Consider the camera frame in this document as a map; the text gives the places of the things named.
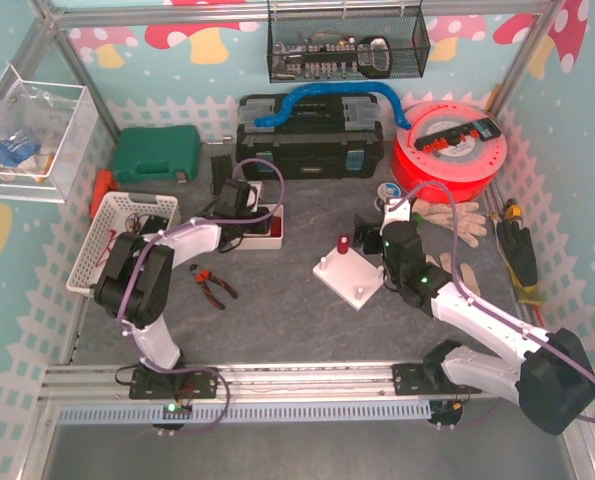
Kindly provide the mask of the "large red spring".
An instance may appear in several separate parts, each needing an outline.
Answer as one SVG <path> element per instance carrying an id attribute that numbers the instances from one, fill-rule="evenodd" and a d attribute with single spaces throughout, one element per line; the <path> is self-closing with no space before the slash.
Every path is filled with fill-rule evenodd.
<path id="1" fill-rule="evenodd" d="M 336 251 L 339 255 L 345 255 L 350 248 L 350 240 L 347 235 L 340 235 L 337 241 Z"/>
<path id="2" fill-rule="evenodd" d="M 279 216 L 273 217 L 270 233 L 272 237 L 282 236 L 282 219 Z"/>

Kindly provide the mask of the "black yellow work glove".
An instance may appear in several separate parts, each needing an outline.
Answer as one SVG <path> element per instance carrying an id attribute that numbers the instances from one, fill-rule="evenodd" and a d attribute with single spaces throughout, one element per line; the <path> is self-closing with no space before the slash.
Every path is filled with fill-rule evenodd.
<path id="1" fill-rule="evenodd" d="M 496 236 L 518 301 L 541 305 L 537 261 L 529 228 L 517 220 L 502 220 L 496 226 Z"/>

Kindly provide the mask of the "orange pneumatic tubing reel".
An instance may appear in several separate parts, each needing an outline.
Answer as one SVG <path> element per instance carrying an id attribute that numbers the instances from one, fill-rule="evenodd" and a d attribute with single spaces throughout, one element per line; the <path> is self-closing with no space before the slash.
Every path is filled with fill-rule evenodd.
<path id="1" fill-rule="evenodd" d="M 458 146 L 433 154 L 418 151 L 414 142 L 481 118 L 496 121 L 474 106 L 452 100 L 418 103 L 406 116 L 411 128 L 397 130 L 390 160 L 394 179 L 402 189 L 410 191 L 422 183 L 437 181 L 446 186 L 457 203 L 479 197 L 506 159 L 507 141 L 502 132 L 500 137 L 487 142 L 468 137 Z"/>

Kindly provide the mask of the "yellow black tool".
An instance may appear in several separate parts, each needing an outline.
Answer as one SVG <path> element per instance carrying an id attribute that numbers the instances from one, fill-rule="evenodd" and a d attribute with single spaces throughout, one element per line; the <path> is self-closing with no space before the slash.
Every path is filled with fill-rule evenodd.
<path id="1" fill-rule="evenodd" d="M 504 220 L 510 222 L 522 222 L 523 213 L 522 208 L 514 198 L 510 198 L 506 201 L 502 210 L 502 217 Z"/>

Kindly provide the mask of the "white perforated basket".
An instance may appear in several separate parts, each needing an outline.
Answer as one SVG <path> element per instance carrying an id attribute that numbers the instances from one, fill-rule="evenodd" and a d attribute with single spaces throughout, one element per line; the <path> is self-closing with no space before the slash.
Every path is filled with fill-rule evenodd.
<path id="1" fill-rule="evenodd" d="M 181 221 L 178 199 L 146 193 L 107 193 L 92 220 L 66 288 L 91 297 L 117 237 L 143 226 L 151 216 L 165 219 L 167 227 L 178 224 Z"/>

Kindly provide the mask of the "green brass pipe fitting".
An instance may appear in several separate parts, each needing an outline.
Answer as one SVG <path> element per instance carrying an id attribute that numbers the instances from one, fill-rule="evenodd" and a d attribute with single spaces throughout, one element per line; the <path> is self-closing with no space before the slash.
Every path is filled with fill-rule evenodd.
<path id="1" fill-rule="evenodd" d="M 424 223 L 424 219 L 419 213 L 413 213 L 412 219 L 415 221 L 417 226 L 421 226 Z"/>

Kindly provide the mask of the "yellow rod in corner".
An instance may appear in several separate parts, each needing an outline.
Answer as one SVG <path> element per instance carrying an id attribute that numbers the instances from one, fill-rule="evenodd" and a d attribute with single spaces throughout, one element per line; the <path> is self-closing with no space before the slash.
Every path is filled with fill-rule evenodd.
<path id="1" fill-rule="evenodd" d="M 485 111 L 488 113 L 493 113 L 497 110 L 498 106 L 498 97 L 500 95 L 502 85 L 500 83 L 496 84 L 492 89 L 488 101 L 485 106 Z"/>

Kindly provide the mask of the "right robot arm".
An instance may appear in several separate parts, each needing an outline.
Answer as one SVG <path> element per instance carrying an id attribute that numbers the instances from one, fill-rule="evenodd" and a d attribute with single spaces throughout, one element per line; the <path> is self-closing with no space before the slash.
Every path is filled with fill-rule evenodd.
<path id="1" fill-rule="evenodd" d="M 580 339 L 525 323 L 478 297 L 441 266 L 427 261 L 409 205 L 394 201 L 381 223 L 354 219 L 353 243 L 382 258 L 383 279 L 412 308 L 468 334 L 482 354 L 445 341 L 423 360 L 423 379 L 492 393 L 517 405 L 536 427 L 561 434 L 595 401 L 595 374 Z"/>

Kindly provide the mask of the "white peg base plate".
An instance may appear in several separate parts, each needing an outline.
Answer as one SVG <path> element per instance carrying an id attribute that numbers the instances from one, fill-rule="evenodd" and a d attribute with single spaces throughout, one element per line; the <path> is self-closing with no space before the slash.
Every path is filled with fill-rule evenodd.
<path id="1" fill-rule="evenodd" d="M 350 248 L 341 254 L 333 248 L 321 257 L 312 273 L 356 311 L 383 286 L 384 267 L 375 266 Z"/>

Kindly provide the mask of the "green plastic tool case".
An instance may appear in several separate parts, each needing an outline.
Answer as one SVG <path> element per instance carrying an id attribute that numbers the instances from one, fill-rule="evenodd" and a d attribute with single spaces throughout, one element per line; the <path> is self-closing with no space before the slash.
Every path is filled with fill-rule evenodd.
<path id="1" fill-rule="evenodd" d="M 120 184 L 150 180 L 193 180 L 201 138 L 193 125 L 124 129 L 110 164 Z"/>

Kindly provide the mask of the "clear acrylic wall box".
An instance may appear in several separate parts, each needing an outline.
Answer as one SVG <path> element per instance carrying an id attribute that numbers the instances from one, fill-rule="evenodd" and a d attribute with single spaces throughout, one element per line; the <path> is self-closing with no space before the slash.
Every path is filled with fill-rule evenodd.
<path id="1" fill-rule="evenodd" d="M 24 80 L 8 66 L 0 80 L 0 200 L 65 203 L 97 121 L 87 87 Z"/>

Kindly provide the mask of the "black socket rail orange clips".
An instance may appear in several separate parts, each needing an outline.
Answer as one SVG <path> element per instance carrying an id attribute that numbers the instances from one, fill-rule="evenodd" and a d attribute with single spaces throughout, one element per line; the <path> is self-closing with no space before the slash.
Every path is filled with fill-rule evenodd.
<path id="1" fill-rule="evenodd" d="M 490 118 L 481 118 L 455 127 L 451 127 L 415 140 L 414 147 L 418 151 L 433 154 L 448 147 L 458 146 L 468 137 L 482 142 L 501 136 L 501 130 Z"/>

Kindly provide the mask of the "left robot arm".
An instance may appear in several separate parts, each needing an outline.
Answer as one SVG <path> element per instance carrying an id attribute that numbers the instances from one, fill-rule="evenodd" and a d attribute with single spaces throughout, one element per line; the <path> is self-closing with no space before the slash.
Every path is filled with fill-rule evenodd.
<path id="1" fill-rule="evenodd" d="M 247 233 L 268 232 L 281 205 L 260 206 L 258 197 L 250 183 L 229 179 L 217 198 L 186 222 L 155 233 L 117 237 L 93 298 L 132 340 L 142 365 L 158 373 L 182 370 L 181 349 L 163 317 L 172 272 Z"/>

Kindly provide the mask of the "black plastic toolbox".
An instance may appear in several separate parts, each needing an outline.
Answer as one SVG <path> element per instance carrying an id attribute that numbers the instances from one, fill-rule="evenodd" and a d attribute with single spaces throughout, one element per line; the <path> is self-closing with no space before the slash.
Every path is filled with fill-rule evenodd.
<path id="1" fill-rule="evenodd" d="M 329 94 L 301 99 L 277 127 L 255 120 L 281 107 L 283 94 L 243 97 L 238 107 L 235 158 L 250 180 L 370 178 L 384 156 L 380 107 L 372 94 Z M 260 159 L 272 163 L 260 164 Z"/>

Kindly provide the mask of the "black device in basket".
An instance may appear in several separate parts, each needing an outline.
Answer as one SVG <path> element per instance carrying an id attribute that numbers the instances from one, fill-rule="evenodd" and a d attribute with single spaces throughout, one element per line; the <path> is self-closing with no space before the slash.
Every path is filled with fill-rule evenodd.
<path id="1" fill-rule="evenodd" d="M 134 217 L 131 230 L 140 235 L 157 233 L 168 226 L 169 220 L 158 215 L 139 215 Z"/>

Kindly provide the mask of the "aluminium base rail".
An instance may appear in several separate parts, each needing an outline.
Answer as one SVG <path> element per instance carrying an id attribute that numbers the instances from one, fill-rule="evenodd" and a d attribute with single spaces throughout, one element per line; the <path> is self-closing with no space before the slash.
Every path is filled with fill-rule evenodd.
<path id="1" fill-rule="evenodd" d="M 126 400 L 131 374 L 117 365 L 56 366 L 45 373 L 42 399 L 81 403 Z M 232 363 L 217 367 L 235 402 L 398 400 L 389 361 Z"/>

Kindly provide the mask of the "white knit work glove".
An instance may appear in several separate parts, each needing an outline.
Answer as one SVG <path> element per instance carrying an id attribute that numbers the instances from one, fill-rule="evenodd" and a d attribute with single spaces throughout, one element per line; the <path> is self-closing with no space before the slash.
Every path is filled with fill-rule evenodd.
<path id="1" fill-rule="evenodd" d="M 412 213 L 424 221 L 453 230 L 457 221 L 457 234 L 471 248 L 479 246 L 479 239 L 487 235 L 486 218 L 479 213 L 479 203 L 475 201 L 458 203 L 455 209 L 450 204 L 431 203 L 416 199 Z"/>

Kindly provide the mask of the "white plastic parts bin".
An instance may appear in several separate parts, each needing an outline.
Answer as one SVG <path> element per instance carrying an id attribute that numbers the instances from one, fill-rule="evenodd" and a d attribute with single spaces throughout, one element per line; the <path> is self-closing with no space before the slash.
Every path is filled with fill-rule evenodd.
<path id="1" fill-rule="evenodd" d="M 282 236 L 272 237 L 269 232 L 268 235 L 246 235 L 241 239 L 237 239 L 231 243 L 236 250 L 278 250 L 282 247 L 284 238 L 284 207 L 279 206 L 274 212 L 274 216 L 279 216 L 282 219 Z"/>

